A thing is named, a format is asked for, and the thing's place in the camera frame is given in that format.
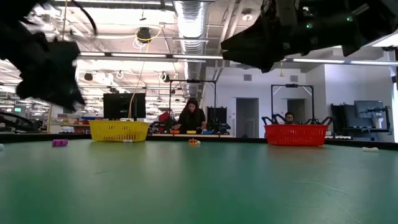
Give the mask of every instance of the red basket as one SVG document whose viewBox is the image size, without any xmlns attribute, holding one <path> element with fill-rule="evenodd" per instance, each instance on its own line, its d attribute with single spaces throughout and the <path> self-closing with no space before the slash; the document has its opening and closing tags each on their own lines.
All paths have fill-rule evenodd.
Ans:
<svg viewBox="0 0 398 224">
<path fill-rule="evenodd" d="M 266 125 L 269 144 L 276 146 L 322 146 L 327 125 L 270 124 Z"/>
</svg>

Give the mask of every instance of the person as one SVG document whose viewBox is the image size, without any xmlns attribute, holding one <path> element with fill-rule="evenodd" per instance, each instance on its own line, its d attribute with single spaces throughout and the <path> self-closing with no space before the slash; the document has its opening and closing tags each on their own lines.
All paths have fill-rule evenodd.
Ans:
<svg viewBox="0 0 398 224">
<path fill-rule="evenodd" d="M 197 131 L 198 128 L 206 129 L 205 112 L 199 108 L 198 101 L 195 98 L 190 98 L 174 129 L 180 130 L 180 133 L 186 133 L 187 131 Z"/>
<path fill-rule="evenodd" d="M 287 112 L 287 113 L 285 114 L 285 119 L 286 119 L 285 124 L 293 124 L 293 122 L 294 122 L 294 115 L 293 115 L 291 112 Z"/>
</svg>

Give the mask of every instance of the man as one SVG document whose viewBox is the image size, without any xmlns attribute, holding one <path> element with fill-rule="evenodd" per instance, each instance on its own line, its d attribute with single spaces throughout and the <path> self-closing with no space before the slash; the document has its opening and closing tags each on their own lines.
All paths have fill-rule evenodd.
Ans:
<svg viewBox="0 0 398 224">
<path fill-rule="evenodd" d="M 294 115 L 293 115 L 291 112 L 287 112 L 287 113 L 285 114 L 285 119 L 286 119 L 285 124 L 293 124 Z"/>
</svg>

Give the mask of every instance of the ceiling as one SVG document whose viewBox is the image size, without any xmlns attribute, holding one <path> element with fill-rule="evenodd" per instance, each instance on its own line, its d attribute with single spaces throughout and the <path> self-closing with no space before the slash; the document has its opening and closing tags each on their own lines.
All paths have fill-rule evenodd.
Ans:
<svg viewBox="0 0 398 224">
<path fill-rule="evenodd" d="M 30 20 L 38 25 L 30 26 L 29 28 L 32 31 L 44 31 L 49 39 L 57 36 L 65 40 L 75 40 L 78 42 L 82 52 L 182 54 L 182 41 L 179 37 L 177 15 L 174 11 L 173 2 L 165 0 L 164 6 L 161 6 L 160 2 L 146 0 L 81 0 L 80 4 L 90 14 L 98 27 L 98 36 L 93 37 L 93 28 L 79 8 L 73 7 L 69 3 L 64 24 L 65 1 L 53 0 L 52 4 L 54 7 L 35 8 Z M 226 38 L 247 29 L 253 24 L 259 14 L 262 0 L 203 0 L 203 2 L 207 2 L 206 31 L 204 38 L 201 39 L 201 41 L 206 43 L 203 54 L 219 55 L 223 27 L 229 16 L 231 17 L 229 25 L 227 25 Z M 136 39 L 136 34 L 140 27 L 149 28 L 153 38 L 149 44 L 142 44 Z M 383 41 L 386 45 L 398 45 L 398 38 L 392 35 L 390 38 L 384 38 L 381 42 L 373 43 L 378 47 L 364 47 L 349 57 L 375 60 L 382 56 L 380 46 L 383 45 Z M 313 51 L 305 58 L 340 56 L 341 49 L 335 47 Z M 184 80 L 187 77 L 184 69 L 185 65 L 186 62 L 181 60 L 173 62 L 79 60 L 76 78 L 82 87 L 82 92 L 88 100 L 87 103 L 90 108 L 102 107 L 99 96 L 103 93 L 108 93 L 108 86 L 110 85 L 117 88 L 120 92 L 133 92 L 135 87 L 145 86 L 147 87 L 147 95 L 152 96 L 152 98 L 148 98 L 149 102 L 154 100 L 157 105 L 167 106 L 169 102 L 167 97 L 169 94 L 169 83 L 163 81 L 163 74 L 168 75 L 171 79 Z M 305 67 L 306 65 L 299 63 L 284 64 L 284 68 L 305 69 Z M 93 76 L 92 81 L 85 79 L 87 74 Z M 0 62 L 0 80 L 5 84 L 15 85 L 20 82 L 19 72 L 9 62 L 2 61 Z M 188 96 L 188 85 L 185 82 L 175 82 L 172 87 L 176 90 L 174 97 L 180 100 L 174 103 L 175 112 L 178 113 L 184 105 L 184 98 Z M 198 85 L 196 87 L 199 90 L 198 96 L 200 96 L 202 86 Z M 7 88 L 3 86 L 0 90 L 12 92 L 12 90 Z"/>
</svg>

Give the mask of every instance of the white object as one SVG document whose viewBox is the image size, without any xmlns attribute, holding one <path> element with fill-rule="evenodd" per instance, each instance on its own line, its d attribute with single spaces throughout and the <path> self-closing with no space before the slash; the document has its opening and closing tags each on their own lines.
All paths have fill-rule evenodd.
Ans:
<svg viewBox="0 0 398 224">
<path fill-rule="evenodd" d="M 377 148 L 377 147 L 373 147 L 373 148 L 362 147 L 362 151 L 364 151 L 364 152 L 379 152 L 379 148 Z"/>
<path fill-rule="evenodd" d="M 373 123 L 376 128 L 382 128 L 384 118 L 374 118 Z"/>
</svg>

